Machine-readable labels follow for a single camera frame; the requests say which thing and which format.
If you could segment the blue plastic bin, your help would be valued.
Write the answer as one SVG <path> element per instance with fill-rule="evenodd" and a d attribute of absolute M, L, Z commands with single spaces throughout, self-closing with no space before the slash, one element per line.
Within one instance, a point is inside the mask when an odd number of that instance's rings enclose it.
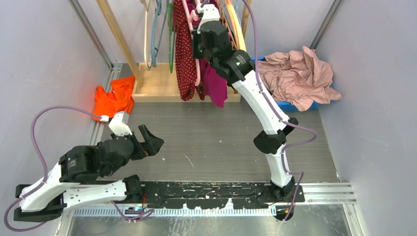
<path fill-rule="evenodd" d="M 292 105 L 288 101 L 279 101 L 279 102 L 276 102 L 276 103 L 279 106 L 279 108 L 284 112 L 300 112 L 300 110 L 296 106 Z M 319 109 L 320 106 L 321 106 L 320 103 L 317 103 L 317 102 L 314 101 L 307 110 L 308 111 L 317 110 L 317 109 Z"/>

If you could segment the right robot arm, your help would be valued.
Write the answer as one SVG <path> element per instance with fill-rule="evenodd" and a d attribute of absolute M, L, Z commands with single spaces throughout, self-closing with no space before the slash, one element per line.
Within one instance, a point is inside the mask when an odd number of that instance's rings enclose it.
<path fill-rule="evenodd" d="M 279 202 L 287 201 L 295 186 L 293 175 L 284 169 L 287 164 L 284 151 L 286 136 L 293 130 L 287 124 L 297 124 L 298 121 L 279 109 L 265 86 L 256 78 L 254 62 L 249 54 L 232 48 L 224 25 L 219 21 L 205 22 L 192 34 L 192 56 L 204 59 L 228 86 L 237 90 L 260 121 L 263 129 L 254 138 L 254 145 L 267 158 L 274 198 Z"/>

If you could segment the cream hanger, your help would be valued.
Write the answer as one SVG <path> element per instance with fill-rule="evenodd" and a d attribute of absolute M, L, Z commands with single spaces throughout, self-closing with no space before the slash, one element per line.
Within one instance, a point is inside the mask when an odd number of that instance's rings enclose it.
<path fill-rule="evenodd" d="M 149 17 L 152 16 L 154 10 L 154 3 L 152 0 L 141 0 L 144 7 L 144 45 L 143 56 L 146 70 L 151 68 L 151 56 L 149 52 Z"/>

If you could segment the teal blue hanger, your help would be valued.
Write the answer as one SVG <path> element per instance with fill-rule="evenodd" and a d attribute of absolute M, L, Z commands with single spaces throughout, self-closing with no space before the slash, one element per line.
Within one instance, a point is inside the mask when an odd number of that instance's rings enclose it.
<path fill-rule="evenodd" d="M 155 0 L 154 19 L 152 23 L 151 34 L 151 66 L 157 67 L 157 56 L 159 53 L 163 31 L 167 20 L 167 10 L 163 12 L 163 6 L 166 6 L 168 0 Z"/>

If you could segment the red dotted garment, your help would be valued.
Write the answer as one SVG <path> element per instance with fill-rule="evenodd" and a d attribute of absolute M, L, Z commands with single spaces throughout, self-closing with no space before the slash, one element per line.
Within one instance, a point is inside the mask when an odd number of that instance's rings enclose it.
<path fill-rule="evenodd" d="M 196 95 L 204 100 L 206 95 L 203 85 L 195 86 L 196 65 L 191 55 L 192 39 L 181 0 L 174 1 L 174 25 L 176 27 L 175 67 L 180 98 L 189 101 Z"/>

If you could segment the pink garment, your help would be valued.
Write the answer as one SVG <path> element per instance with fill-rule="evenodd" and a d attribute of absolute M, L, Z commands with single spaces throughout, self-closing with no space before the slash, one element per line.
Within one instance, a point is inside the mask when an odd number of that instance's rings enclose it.
<path fill-rule="evenodd" d="M 329 104 L 340 100 L 341 93 L 331 87 L 331 65 L 318 58 L 316 51 L 276 52 L 257 62 L 259 76 L 276 102 L 286 101 L 298 111 L 307 111 L 313 103 Z"/>

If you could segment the magenta skirt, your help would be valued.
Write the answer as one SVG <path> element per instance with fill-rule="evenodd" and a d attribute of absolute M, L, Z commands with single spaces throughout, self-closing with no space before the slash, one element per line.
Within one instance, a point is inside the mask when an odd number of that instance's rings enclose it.
<path fill-rule="evenodd" d="M 196 4 L 195 3 L 188 3 L 188 11 L 190 13 L 190 23 L 193 26 L 193 30 L 196 31 L 197 27 L 201 21 L 201 19 L 198 19 L 197 17 L 197 10 L 196 10 Z M 193 58 L 197 59 L 197 43 L 201 42 L 201 37 L 197 35 L 196 32 L 191 33 L 192 36 L 192 56 Z M 224 104 L 227 96 L 227 84 L 226 81 L 221 78 L 216 71 L 212 68 L 212 66 L 202 57 L 199 55 L 199 73 L 200 73 L 200 79 L 198 85 L 203 85 L 204 87 L 204 94 L 206 96 L 209 96 L 211 99 L 211 102 L 219 107 L 224 108 Z"/>

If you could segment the light wooden hanger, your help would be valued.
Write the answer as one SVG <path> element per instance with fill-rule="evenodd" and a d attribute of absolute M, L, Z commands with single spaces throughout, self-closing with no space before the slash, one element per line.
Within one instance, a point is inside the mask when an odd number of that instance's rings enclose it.
<path fill-rule="evenodd" d="M 237 49 L 243 50 L 246 52 L 246 44 L 244 41 L 242 29 L 239 23 L 238 15 L 233 6 L 232 0 L 225 0 L 225 5 L 228 11 L 228 14 L 230 16 L 231 22 L 232 22 Z"/>

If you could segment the aluminium rail frame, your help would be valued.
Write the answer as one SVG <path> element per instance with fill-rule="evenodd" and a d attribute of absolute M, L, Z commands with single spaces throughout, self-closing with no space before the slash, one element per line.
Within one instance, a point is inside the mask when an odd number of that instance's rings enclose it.
<path fill-rule="evenodd" d="M 352 187 L 347 183 L 303 183 L 297 190 L 296 199 L 286 202 L 271 203 L 261 200 L 266 191 L 257 190 L 253 198 L 238 197 L 225 199 L 204 199 L 214 203 L 215 207 L 192 206 L 186 203 L 176 206 L 130 206 L 122 204 L 119 209 L 113 205 L 86 206 L 68 213 L 73 217 L 123 217 L 129 220 L 138 216 L 137 211 L 143 210 L 150 217 L 231 217 L 231 216 L 284 216 L 289 220 L 287 210 L 297 206 L 315 205 L 355 205 L 357 204 Z"/>

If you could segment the pink plastic hanger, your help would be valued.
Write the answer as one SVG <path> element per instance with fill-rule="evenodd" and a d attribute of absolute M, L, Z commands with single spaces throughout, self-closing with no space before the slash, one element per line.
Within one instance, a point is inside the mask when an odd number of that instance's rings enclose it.
<path fill-rule="evenodd" d="M 189 32 L 190 32 L 190 37 L 191 39 L 193 39 L 193 35 L 192 35 L 192 31 L 194 30 L 194 26 L 193 26 L 193 22 L 198 21 L 198 16 L 195 12 L 195 9 L 191 9 L 189 10 L 188 8 L 188 1 L 187 0 L 182 0 L 182 5 L 184 8 L 184 12 L 186 14 L 186 21 L 188 24 L 188 28 L 189 28 Z M 199 86 L 200 82 L 201 82 L 201 72 L 200 72 L 200 62 L 199 59 L 195 59 L 195 65 L 196 65 L 196 82 L 195 82 L 195 86 Z"/>

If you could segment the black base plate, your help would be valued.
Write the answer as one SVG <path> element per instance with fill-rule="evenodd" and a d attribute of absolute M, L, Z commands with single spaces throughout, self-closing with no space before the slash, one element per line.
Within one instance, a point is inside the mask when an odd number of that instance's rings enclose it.
<path fill-rule="evenodd" d="M 269 182 L 176 182 L 143 181 L 139 193 L 121 200 L 121 204 L 145 204 L 155 209 L 264 209 L 273 204 L 305 201 L 302 187 L 278 197 L 278 190 Z"/>

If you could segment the green hanger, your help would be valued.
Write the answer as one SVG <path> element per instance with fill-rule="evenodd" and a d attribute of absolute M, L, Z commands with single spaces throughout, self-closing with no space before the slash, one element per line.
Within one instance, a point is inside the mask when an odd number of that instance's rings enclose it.
<path fill-rule="evenodd" d="M 167 1 L 167 15 L 168 15 L 168 65 L 170 73 L 174 71 L 174 55 L 175 55 L 175 26 L 174 26 L 174 1 Z"/>

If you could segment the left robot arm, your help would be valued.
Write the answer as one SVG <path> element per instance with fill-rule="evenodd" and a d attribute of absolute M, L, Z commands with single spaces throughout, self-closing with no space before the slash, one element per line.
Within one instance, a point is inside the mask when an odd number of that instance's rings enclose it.
<path fill-rule="evenodd" d="M 71 208 L 103 202 L 139 202 L 144 195 L 137 175 L 99 184 L 99 177 L 110 177 L 129 161 L 155 156 L 164 145 L 143 124 L 139 131 L 144 138 L 111 135 L 94 146 L 75 146 L 64 154 L 49 171 L 45 180 L 33 185 L 19 184 L 16 197 L 19 206 L 13 219 L 20 222 L 43 223 L 59 218 Z"/>

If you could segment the orange garment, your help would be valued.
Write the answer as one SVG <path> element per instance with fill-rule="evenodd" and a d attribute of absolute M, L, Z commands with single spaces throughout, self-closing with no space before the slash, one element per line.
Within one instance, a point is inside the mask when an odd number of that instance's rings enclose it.
<path fill-rule="evenodd" d="M 118 112 L 130 114 L 134 107 L 132 92 L 136 78 L 129 76 L 110 82 L 111 90 L 106 92 L 102 86 L 97 86 L 94 95 L 95 106 L 93 114 L 113 118 Z"/>

